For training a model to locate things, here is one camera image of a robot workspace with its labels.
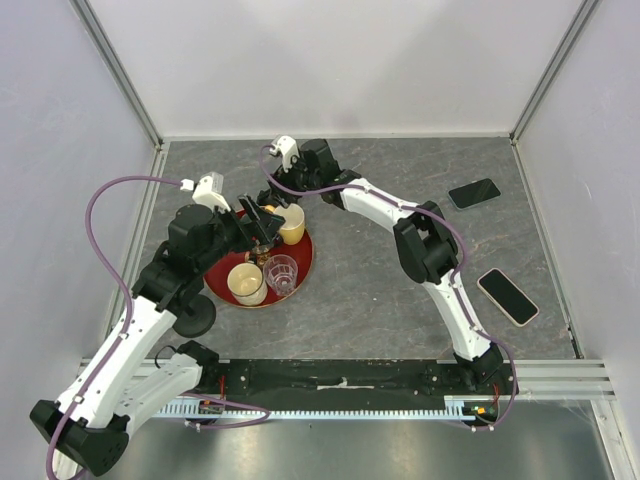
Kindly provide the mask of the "blue-edged black phone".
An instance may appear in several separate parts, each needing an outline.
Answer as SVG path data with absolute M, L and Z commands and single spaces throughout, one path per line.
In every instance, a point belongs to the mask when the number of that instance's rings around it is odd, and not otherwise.
M 459 210 L 465 210 L 501 196 L 501 191 L 490 178 L 453 188 L 448 191 L 452 204 Z

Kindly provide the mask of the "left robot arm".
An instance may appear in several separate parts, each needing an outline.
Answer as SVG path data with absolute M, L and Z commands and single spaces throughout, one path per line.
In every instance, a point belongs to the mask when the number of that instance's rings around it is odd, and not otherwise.
M 197 342 L 215 321 L 202 295 L 204 276 L 231 253 L 270 245 L 284 219 L 243 197 L 242 214 L 218 201 L 180 208 L 168 238 L 128 289 L 123 317 L 81 375 L 55 400 L 40 400 L 30 419 L 83 471 L 101 476 L 123 455 L 134 432 L 175 397 L 208 393 L 219 382 L 219 356 Z M 151 347 L 169 329 L 186 338 L 171 357 L 135 387 L 129 385 Z

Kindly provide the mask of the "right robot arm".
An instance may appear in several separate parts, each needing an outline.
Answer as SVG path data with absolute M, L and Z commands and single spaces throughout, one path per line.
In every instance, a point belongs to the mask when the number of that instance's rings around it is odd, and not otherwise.
M 343 169 L 328 142 L 299 144 L 280 136 L 263 146 L 259 165 L 267 176 L 268 203 L 295 203 L 319 195 L 337 208 L 358 214 L 390 232 L 403 272 L 433 300 L 450 335 L 458 381 L 467 392 L 483 392 L 503 363 L 497 342 L 482 327 L 466 294 L 461 268 L 466 259 L 460 235 L 437 204 L 400 199 L 353 170 Z

